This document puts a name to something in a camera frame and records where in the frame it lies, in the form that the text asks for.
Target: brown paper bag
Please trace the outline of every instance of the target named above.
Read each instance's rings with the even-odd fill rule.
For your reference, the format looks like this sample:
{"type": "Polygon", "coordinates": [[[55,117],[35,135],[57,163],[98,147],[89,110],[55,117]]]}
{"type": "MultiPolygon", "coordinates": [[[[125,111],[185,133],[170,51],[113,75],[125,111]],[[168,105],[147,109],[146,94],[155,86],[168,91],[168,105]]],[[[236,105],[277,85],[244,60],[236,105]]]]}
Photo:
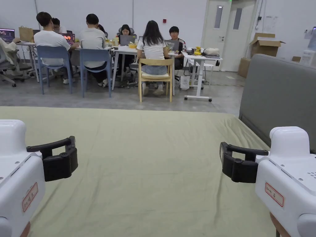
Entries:
{"type": "Polygon", "coordinates": [[[33,29],[24,26],[19,27],[21,41],[34,43],[33,29]]]}

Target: white door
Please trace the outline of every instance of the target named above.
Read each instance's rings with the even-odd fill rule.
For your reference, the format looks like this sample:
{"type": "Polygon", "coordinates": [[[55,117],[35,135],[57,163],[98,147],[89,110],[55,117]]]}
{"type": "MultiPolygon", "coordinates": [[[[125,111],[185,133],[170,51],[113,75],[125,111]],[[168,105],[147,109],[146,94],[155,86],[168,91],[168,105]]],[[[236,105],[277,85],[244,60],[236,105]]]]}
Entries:
{"type": "Polygon", "coordinates": [[[232,1],[228,28],[222,54],[222,71],[237,72],[245,56],[255,0],[232,1]]]}
{"type": "MultiPolygon", "coordinates": [[[[208,0],[206,6],[202,48],[218,48],[221,56],[224,51],[230,7],[230,0],[208,0]]],[[[214,67],[214,71],[219,71],[219,67],[214,67]]]]}

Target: open cardboard box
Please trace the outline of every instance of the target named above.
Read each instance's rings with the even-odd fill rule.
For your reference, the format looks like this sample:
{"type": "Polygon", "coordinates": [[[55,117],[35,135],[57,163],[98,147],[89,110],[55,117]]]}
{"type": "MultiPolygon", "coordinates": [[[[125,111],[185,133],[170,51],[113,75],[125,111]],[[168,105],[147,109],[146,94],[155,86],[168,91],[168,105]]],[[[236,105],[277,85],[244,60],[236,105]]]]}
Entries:
{"type": "Polygon", "coordinates": [[[257,53],[275,57],[279,47],[281,47],[281,43],[284,43],[275,39],[275,36],[275,34],[256,33],[253,41],[250,43],[252,46],[251,57],[257,53]]]}

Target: gray fabric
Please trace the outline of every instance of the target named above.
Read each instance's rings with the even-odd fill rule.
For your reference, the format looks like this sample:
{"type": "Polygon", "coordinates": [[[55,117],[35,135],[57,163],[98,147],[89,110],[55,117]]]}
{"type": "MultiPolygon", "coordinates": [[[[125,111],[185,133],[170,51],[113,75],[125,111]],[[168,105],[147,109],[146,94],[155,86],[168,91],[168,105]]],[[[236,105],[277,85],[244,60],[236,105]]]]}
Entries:
{"type": "Polygon", "coordinates": [[[298,126],[316,149],[316,68],[275,57],[253,56],[239,118],[270,146],[270,130],[298,126]]]}

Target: white t-shirt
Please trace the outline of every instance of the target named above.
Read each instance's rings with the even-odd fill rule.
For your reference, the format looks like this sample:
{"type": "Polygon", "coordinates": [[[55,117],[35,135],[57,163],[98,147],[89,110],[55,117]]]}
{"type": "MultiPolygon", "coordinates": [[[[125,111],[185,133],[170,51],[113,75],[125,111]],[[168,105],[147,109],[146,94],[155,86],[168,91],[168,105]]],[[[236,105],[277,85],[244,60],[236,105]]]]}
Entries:
{"type": "MultiPolygon", "coordinates": [[[[36,46],[62,46],[70,49],[67,40],[60,34],[54,31],[41,30],[34,35],[34,42],[36,46]]],[[[64,64],[63,59],[60,58],[42,58],[43,64],[48,66],[61,66],[64,64]]]]}
{"type": "Polygon", "coordinates": [[[163,55],[164,47],[166,47],[165,41],[157,45],[149,46],[146,41],[145,44],[143,43],[142,38],[137,45],[137,49],[143,50],[147,59],[165,59],[165,56],[163,55]]]}
{"type": "MultiPolygon", "coordinates": [[[[87,28],[80,33],[80,44],[83,49],[103,49],[105,34],[96,28],[87,28]]],[[[84,65],[89,68],[100,67],[104,62],[85,62],[84,65]]]]}
{"type": "Polygon", "coordinates": [[[59,33],[62,33],[62,34],[67,34],[67,29],[65,26],[60,26],[59,27],[59,33]]]}

